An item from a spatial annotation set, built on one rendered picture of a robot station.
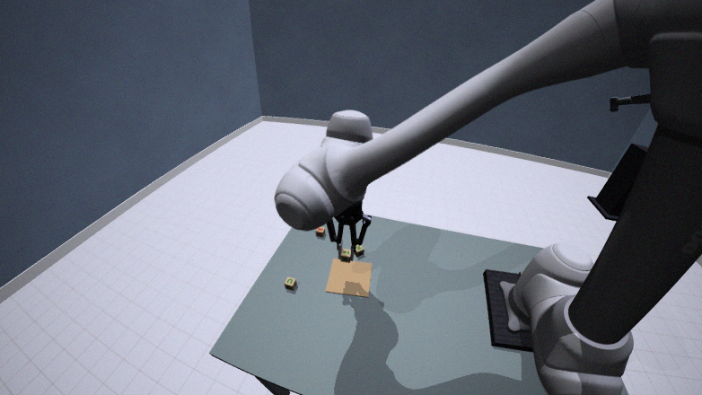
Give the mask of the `tan flat mat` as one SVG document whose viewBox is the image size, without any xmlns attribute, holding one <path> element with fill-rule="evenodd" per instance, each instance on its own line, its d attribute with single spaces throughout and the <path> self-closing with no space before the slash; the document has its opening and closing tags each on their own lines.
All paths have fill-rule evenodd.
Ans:
<svg viewBox="0 0 702 395">
<path fill-rule="evenodd" d="M 326 292 L 369 298 L 372 263 L 333 259 Z"/>
</svg>

